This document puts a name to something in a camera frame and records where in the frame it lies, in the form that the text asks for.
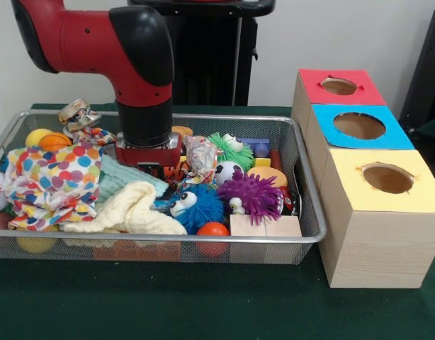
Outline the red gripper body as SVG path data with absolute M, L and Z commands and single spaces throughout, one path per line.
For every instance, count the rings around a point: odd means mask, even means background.
M 125 142 L 123 135 L 117 135 L 115 157 L 126 166 L 154 164 L 176 166 L 181 157 L 182 136 L 171 135 L 166 144 L 158 147 L 132 147 Z

